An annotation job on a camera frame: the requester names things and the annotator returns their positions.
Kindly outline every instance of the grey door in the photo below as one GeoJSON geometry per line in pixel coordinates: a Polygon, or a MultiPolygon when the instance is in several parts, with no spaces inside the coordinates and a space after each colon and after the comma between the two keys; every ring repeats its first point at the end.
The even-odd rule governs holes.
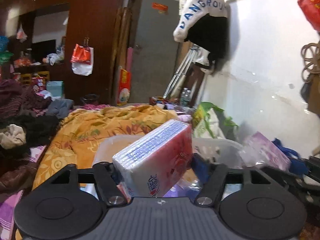
{"type": "Polygon", "coordinates": [[[178,43],[173,31],[179,22],[179,2],[142,0],[132,58],[130,103],[148,103],[162,96],[174,72],[178,43]],[[167,12],[153,3],[168,6],[167,12]]]}

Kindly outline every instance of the pile of clothes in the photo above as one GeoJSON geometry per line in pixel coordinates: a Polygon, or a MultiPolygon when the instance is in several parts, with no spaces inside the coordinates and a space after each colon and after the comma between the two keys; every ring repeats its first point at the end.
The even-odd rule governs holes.
{"type": "Polygon", "coordinates": [[[46,109],[51,98],[37,95],[31,86],[23,87],[13,79],[0,82],[0,117],[34,115],[33,109],[46,109]]]}
{"type": "Polygon", "coordinates": [[[32,183],[36,167],[24,159],[30,156],[31,148],[48,145],[58,127],[59,119],[54,115],[0,120],[0,193],[16,192],[29,177],[32,183]]]}

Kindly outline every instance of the water bottle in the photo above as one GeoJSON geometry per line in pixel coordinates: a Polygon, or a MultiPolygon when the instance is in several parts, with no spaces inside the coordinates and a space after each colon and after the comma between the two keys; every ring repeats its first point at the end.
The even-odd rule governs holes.
{"type": "Polygon", "coordinates": [[[191,101],[191,90],[187,90],[183,98],[183,106],[188,107],[191,101]]]}
{"type": "Polygon", "coordinates": [[[181,94],[181,97],[180,97],[180,106],[183,106],[183,104],[184,104],[184,97],[185,97],[185,94],[186,94],[187,91],[188,91],[187,88],[184,88],[183,91],[182,91],[182,94],[181,94]]]}

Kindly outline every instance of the plastic storage bin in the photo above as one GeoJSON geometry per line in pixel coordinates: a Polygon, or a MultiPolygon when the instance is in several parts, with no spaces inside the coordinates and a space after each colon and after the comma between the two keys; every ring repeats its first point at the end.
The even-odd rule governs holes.
{"type": "Polygon", "coordinates": [[[229,168],[241,169],[245,166],[239,151],[243,146],[240,143],[227,139],[193,138],[192,147],[201,157],[212,162],[215,157],[217,163],[225,164],[229,168]]]}
{"type": "Polygon", "coordinates": [[[63,81],[49,81],[46,86],[46,90],[49,91],[53,97],[63,96],[63,81]]]}
{"type": "MultiPolygon", "coordinates": [[[[112,157],[119,151],[123,150],[130,144],[139,140],[143,135],[116,135],[105,139],[99,146],[96,156],[92,165],[99,162],[112,162],[112,157]]],[[[219,149],[220,154],[215,155],[218,163],[223,163],[229,168],[241,168],[244,162],[240,155],[239,150],[242,150],[243,146],[237,142],[227,139],[202,139],[192,138],[193,152],[200,152],[200,155],[209,159],[219,149]]]]}

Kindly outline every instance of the orange floral blanket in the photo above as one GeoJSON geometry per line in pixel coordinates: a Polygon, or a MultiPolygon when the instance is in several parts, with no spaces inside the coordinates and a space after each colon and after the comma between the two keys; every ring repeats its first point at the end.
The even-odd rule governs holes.
{"type": "Polygon", "coordinates": [[[172,118],[177,118],[174,111],[149,105],[107,107],[100,111],[77,109],[63,120],[42,159],[33,188],[67,164],[75,163],[78,169],[90,168],[104,139],[120,134],[147,134],[172,118]]]}

